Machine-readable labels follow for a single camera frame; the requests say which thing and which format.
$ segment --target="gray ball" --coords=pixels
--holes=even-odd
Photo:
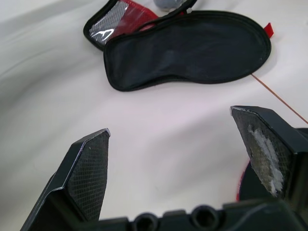
[[[185,0],[154,0],[155,5],[162,11],[170,11],[182,5]]]

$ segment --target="black fabric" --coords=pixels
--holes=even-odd
[[[253,20],[200,11],[111,39],[104,62],[112,87],[130,91],[168,81],[233,81],[259,69],[270,50],[270,39]]]

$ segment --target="orange wire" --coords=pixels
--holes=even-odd
[[[265,83],[263,83],[259,78],[257,78],[254,74],[251,74],[253,78],[255,78],[260,84],[262,84],[270,93],[272,93],[277,99],[279,99],[284,105],[286,105],[292,112],[295,113],[299,118],[301,118],[306,124],[306,121],[299,113],[297,113],[291,106],[289,106],[282,98],[279,97],[272,89],[270,89]]]

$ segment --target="wrinkled white cloth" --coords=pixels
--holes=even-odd
[[[138,2],[163,14],[152,1]],[[111,138],[101,219],[134,219],[145,211],[161,216],[235,200],[247,154],[230,106],[271,108],[292,126],[306,127],[252,77],[114,90],[102,52],[82,33],[105,3],[1,3],[0,230],[19,230],[71,143],[102,128]],[[307,1],[199,0],[195,8],[272,22],[272,54],[256,75],[308,116]]]

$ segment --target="white sheet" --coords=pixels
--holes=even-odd
[[[101,51],[82,34],[105,2],[1,3],[0,230],[21,228],[70,144],[96,130],[111,131],[101,218],[134,219],[144,211],[160,216],[235,200],[247,154],[231,105],[271,108],[292,126],[306,127],[252,77],[114,90]],[[308,116],[307,1],[199,0],[196,8],[272,22],[273,51],[256,75]]]

